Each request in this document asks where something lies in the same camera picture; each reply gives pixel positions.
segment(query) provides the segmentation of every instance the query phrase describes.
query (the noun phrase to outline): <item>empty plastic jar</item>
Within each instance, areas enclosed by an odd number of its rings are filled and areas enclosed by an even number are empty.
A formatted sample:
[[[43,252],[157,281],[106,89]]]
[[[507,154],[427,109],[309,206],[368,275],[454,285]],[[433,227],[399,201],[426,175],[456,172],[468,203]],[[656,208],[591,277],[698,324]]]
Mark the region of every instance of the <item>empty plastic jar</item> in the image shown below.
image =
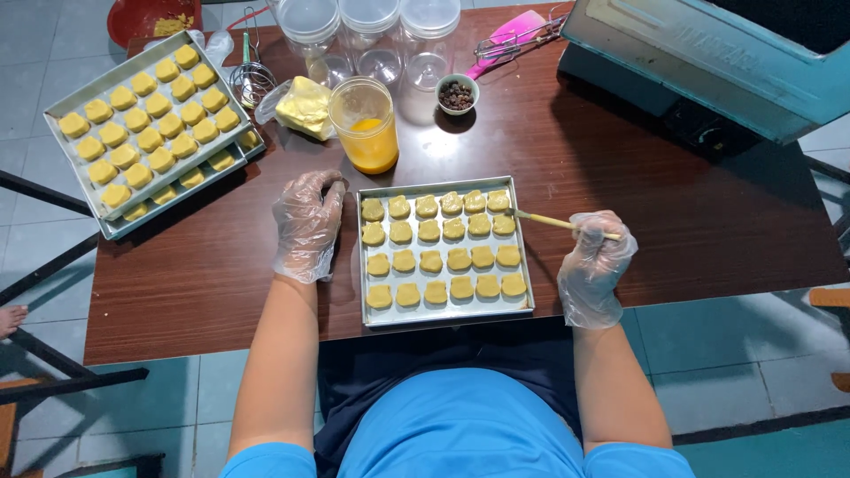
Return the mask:
[[[289,49],[304,58],[311,80],[334,88],[354,75],[343,47],[338,45],[341,19],[336,0],[266,0],[266,3],[283,30]]]
[[[389,84],[401,75],[400,0],[339,0],[346,46],[358,75]]]
[[[351,77],[333,90],[327,110],[345,154],[359,171],[383,173],[399,159],[393,100],[383,83]]]
[[[461,20],[460,0],[401,0],[405,75],[421,89],[434,89],[452,73],[455,44],[452,33]]]

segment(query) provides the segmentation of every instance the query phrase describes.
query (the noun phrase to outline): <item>blue shirt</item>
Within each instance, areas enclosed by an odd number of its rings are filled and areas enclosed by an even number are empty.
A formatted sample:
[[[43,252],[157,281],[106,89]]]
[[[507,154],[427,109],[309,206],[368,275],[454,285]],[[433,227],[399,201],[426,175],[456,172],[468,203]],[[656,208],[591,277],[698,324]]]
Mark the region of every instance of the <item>blue shirt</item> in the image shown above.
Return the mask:
[[[265,443],[234,456],[220,478],[315,478],[312,453]],[[339,478],[693,478],[678,452],[631,443],[581,445],[520,382],[483,368],[408,378],[369,409]]]

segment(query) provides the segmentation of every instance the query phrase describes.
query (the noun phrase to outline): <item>metal baking tray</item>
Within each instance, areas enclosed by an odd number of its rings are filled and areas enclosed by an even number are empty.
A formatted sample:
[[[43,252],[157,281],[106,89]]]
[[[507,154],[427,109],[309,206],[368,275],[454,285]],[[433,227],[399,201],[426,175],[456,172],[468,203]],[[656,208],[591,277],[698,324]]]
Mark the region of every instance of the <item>metal baking tray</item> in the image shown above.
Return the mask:
[[[159,80],[156,80],[156,75],[154,75],[154,70],[156,68],[156,64],[161,60],[166,58],[170,58],[174,60],[174,52],[182,47],[183,45],[190,45],[195,51],[200,55],[200,61],[190,68],[189,70],[180,69],[181,75],[188,75],[191,79],[191,72],[197,68],[201,63],[206,64],[213,68],[216,73],[218,73],[218,80],[204,89],[198,89],[192,96],[190,96],[186,101],[177,101],[173,96],[171,96],[171,83],[161,83]],[[169,169],[164,174],[159,174],[156,171],[152,171],[154,174],[154,179],[148,183],[141,190],[132,190],[133,194],[130,196],[126,202],[120,205],[118,208],[110,208],[105,205],[102,201],[100,201],[100,195],[103,193],[103,189],[106,185],[98,185],[93,183],[88,178],[88,167],[91,166],[94,162],[87,162],[86,160],[80,158],[77,155],[77,144],[83,140],[86,136],[95,135],[95,138],[99,138],[97,136],[97,132],[107,123],[114,122],[115,124],[121,126],[126,129],[124,122],[124,114],[129,111],[129,109],[125,111],[114,110],[112,117],[106,122],[102,122],[101,124],[93,124],[89,122],[89,130],[83,136],[80,136],[77,139],[67,138],[59,128],[59,119],[68,113],[75,111],[80,116],[85,117],[85,112],[83,111],[83,107],[92,100],[101,99],[106,102],[108,105],[109,94],[117,88],[118,86],[126,86],[132,90],[130,85],[130,79],[136,74],[146,71],[150,74],[155,81],[157,82],[156,92],[162,93],[166,98],[168,98],[172,102],[172,110],[170,112],[179,114],[182,105],[185,105],[189,101],[196,101],[200,103],[201,96],[210,90],[210,88],[218,88],[219,91],[224,93],[229,101],[227,106],[230,107],[240,118],[240,123],[235,128],[231,129],[227,133],[221,133],[218,137],[205,145],[198,144],[198,151],[193,153],[186,159],[180,159],[174,165],[173,168]],[[141,108],[142,110],[145,108],[145,100],[150,97],[150,94],[145,97],[138,97],[138,102],[135,106]],[[212,114],[207,112],[207,117],[212,117]],[[180,33],[176,33],[164,40],[163,42],[157,44],[155,47],[144,51],[133,58],[121,63],[119,66],[116,66],[112,70],[106,72],[103,76],[95,79],[91,83],[86,86],[78,89],[76,92],[68,95],[64,99],[60,100],[56,104],[50,106],[44,112],[44,119],[47,121],[50,130],[53,132],[54,137],[57,141],[59,141],[59,145],[62,147],[62,150],[65,152],[65,155],[68,157],[68,161],[71,163],[71,169],[73,169],[77,180],[82,187],[84,196],[86,197],[86,201],[88,202],[89,207],[92,209],[95,218],[102,218],[105,220],[114,220],[121,217],[122,214],[126,213],[129,209],[131,209],[136,204],[144,201],[153,193],[159,191],[165,185],[172,183],[181,175],[188,172],[190,169],[195,166],[205,162],[209,159],[210,156],[215,154],[218,151],[221,151],[226,145],[232,143],[240,134],[245,133],[248,129],[252,128],[251,120],[248,115],[245,113],[245,110],[242,109],[242,106],[233,96],[233,93],[230,91],[230,87],[228,87],[227,83],[222,78],[222,74],[218,71],[217,68],[213,67],[213,64],[207,58],[206,54],[203,51],[203,48],[200,48],[197,43],[192,40],[191,35],[186,31],[181,31]],[[161,118],[151,118],[151,126],[155,127]],[[191,132],[191,127],[187,124],[186,130]],[[133,145],[141,154],[141,159],[139,162],[148,166],[147,156],[148,153],[145,153],[140,148],[138,148],[138,144],[136,142],[137,134],[129,131],[129,138],[124,143],[129,143]],[[165,139],[165,147],[170,149],[171,140]],[[110,153],[113,151],[113,148],[109,146],[106,147],[106,153],[99,158],[100,159],[108,159]],[[118,174],[109,184],[126,184],[126,180],[124,179],[123,174]]]
[[[259,133],[257,133],[256,129],[254,130],[254,133],[259,138]],[[142,224],[165,212],[171,206],[177,204],[186,197],[192,196],[196,192],[204,189],[205,187],[211,185],[219,179],[222,179],[224,176],[234,172],[236,169],[245,166],[248,163],[249,159],[265,151],[266,146],[261,141],[259,145],[255,146],[251,150],[245,150],[242,148],[238,141],[235,141],[230,145],[225,146],[224,149],[230,151],[230,154],[233,155],[234,162],[231,166],[226,168],[224,171],[216,171],[215,169],[213,169],[213,167],[209,165],[209,163],[201,163],[200,165],[198,165],[198,168],[200,168],[201,171],[204,173],[204,181],[202,183],[193,187],[192,189],[187,190],[180,184],[179,181],[175,180],[172,183],[172,186],[174,186],[174,189],[177,191],[177,197],[161,206],[153,202],[153,200],[151,199],[146,199],[145,201],[148,206],[148,212],[144,216],[136,219],[135,221],[128,221],[124,218],[118,218],[116,220],[107,221],[105,219],[98,218],[100,231],[103,233],[104,237],[110,241],[124,237],[129,232],[136,230]]]
[[[490,179],[475,179],[471,181],[459,181],[452,183],[441,183],[435,185],[401,186],[359,191],[357,193],[357,220],[360,224],[360,227],[367,223],[367,221],[362,218],[362,207],[360,205],[363,203],[363,200],[369,198],[380,199],[382,205],[384,206],[384,210],[386,211],[386,213],[384,214],[384,219],[381,221],[381,226],[384,229],[384,233],[387,234],[387,237],[384,240],[383,244],[374,247],[367,246],[363,243],[362,234],[358,239],[358,246],[360,247],[360,307],[363,314],[363,323],[367,327],[381,327],[408,324],[414,322],[430,322],[442,321],[447,319],[462,319],[467,317],[471,318],[480,316],[516,314],[518,312],[533,310],[535,307],[534,293],[531,290],[528,261],[525,257],[523,232],[522,228],[520,227],[519,221],[516,218],[514,218],[514,221],[516,221],[517,229],[510,236],[498,236],[492,231],[487,236],[482,237],[470,236],[469,233],[467,233],[462,239],[456,241],[447,240],[442,237],[443,219],[452,219],[455,217],[460,217],[463,219],[464,225],[467,225],[467,217],[469,216],[469,214],[467,214],[465,211],[456,215],[444,216],[442,208],[440,208],[440,210],[437,212],[437,216],[434,217],[434,219],[437,219],[437,223],[439,224],[440,228],[440,238],[438,242],[420,241],[417,238],[418,227],[416,224],[412,224],[420,222],[420,220],[424,220],[419,218],[415,212],[416,199],[420,196],[433,194],[434,198],[439,203],[439,199],[444,194],[447,194],[451,191],[456,191],[457,194],[463,196],[469,191],[474,190],[481,190],[481,192],[486,194],[491,191],[506,189],[510,197],[511,206],[516,208],[517,195],[516,191],[513,188],[513,178],[510,176],[503,176],[500,178]],[[395,242],[389,240],[389,224],[395,222],[396,219],[392,219],[389,217],[388,199],[391,197],[398,196],[399,194],[405,195],[408,203],[410,203],[411,205],[411,215],[410,217],[405,219],[407,221],[410,221],[411,226],[413,226],[413,240],[410,244],[396,244]],[[489,209],[486,209],[485,212],[488,214],[488,216],[490,216],[490,222],[492,222],[493,216],[495,214],[493,214]],[[446,265],[449,249],[466,248],[467,250],[471,250],[474,246],[490,246],[492,248],[493,254],[495,255],[498,246],[506,245],[515,245],[519,247],[519,266],[503,267],[498,263],[494,263],[491,267],[482,270],[471,266],[469,270],[454,271],[449,269],[448,265]],[[374,255],[376,253],[385,253],[387,254],[387,258],[389,259],[390,263],[392,263],[393,252],[397,252],[401,249],[411,249],[413,251],[413,255],[416,258],[416,268],[412,272],[403,273],[391,268],[390,272],[385,277],[371,276],[366,272],[366,259],[368,258],[368,256]],[[419,253],[426,250],[439,251],[440,257],[443,260],[443,269],[441,272],[431,273],[424,272],[419,269]],[[451,294],[449,293],[452,277],[471,276],[473,278],[472,283],[474,286],[476,282],[476,276],[481,274],[494,274],[496,275],[497,280],[501,284],[502,276],[513,272],[522,272],[523,274],[523,277],[525,279],[525,286],[528,288],[524,295],[519,295],[517,297],[508,297],[503,294],[500,294],[498,297],[486,299],[478,297],[478,294],[474,294],[473,297],[470,299],[458,300],[451,297]],[[428,282],[435,280],[445,281],[446,293],[449,295],[449,299],[444,304],[430,304],[424,298],[425,285]],[[416,287],[419,289],[420,297],[422,297],[419,302],[419,305],[416,307],[402,307],[395,303],[395,293],[397,287],[402,283],[408,282],[416,283]],[[368,304],[366,304],[366,295],[369,293],[369,286],[376,285],[389,285],[390,293],[393,295],[393,304],[384,310],[375,310],[372,309]]]

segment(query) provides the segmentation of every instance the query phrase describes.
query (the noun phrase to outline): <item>plastic glove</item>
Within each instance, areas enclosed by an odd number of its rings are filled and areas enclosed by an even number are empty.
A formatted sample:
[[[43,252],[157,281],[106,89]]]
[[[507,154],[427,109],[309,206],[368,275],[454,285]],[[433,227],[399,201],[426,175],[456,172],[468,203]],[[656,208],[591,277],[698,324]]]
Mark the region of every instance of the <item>plastic glove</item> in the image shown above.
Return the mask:
[[[638,250],[638,241],[611,211],[579,213],[569,221],[579,227],[573,252],[564,257],[558,272],[558,289],[564,318],[569,326],[613,327],[623,316],[614,287]],[[620,241],[605,239],[603,233],[623,235]]]
[[[272,206],[277,221],[275,272],[310,284],[328,277],[343,213],[345,185],[336,169],[290,181]],[[322,203],[321,190],[331,185]]]

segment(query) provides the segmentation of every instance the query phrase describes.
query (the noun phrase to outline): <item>brown table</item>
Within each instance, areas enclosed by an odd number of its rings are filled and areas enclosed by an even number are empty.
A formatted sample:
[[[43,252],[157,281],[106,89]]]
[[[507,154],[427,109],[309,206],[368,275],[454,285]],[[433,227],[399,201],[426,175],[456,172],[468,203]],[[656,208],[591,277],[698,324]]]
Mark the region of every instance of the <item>brown table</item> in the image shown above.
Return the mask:
[[[479,39],[526,9],[463,11],[456,70],[472,64]],[[304,74],[277,27],[261,32],[263,62],[279,80]],[[241,56],[241,31],[233,36],[226,65]],[[149,40],[133,40],[128,56]],[[558,77],[563,49],[561,40],[486,74],[475,114],[453,122],[438,113],[436,125],[422,125],[428,110],[396,100],[400,159],[379,176],[354,171],[338,141],[320,144],[266,124],[269,151],[244,173],[126,241],[100,241],[86,365],[248,347],[276,248],[269,206],[289,179],[317,168],[340,168],[349,191],[510,174],[524,210],[567,219],[613,209],[640,244],[617,288],[626,307],[850,280],[797,144],[760,145],[711,164],[666,139],[636,108]],[[360,322],[356,208],[349,193],[333,281],[319,285],[323,340],[370,333]],[[575,243],[533,222],[523,233],[534,316],[560,314],[555,276]]]

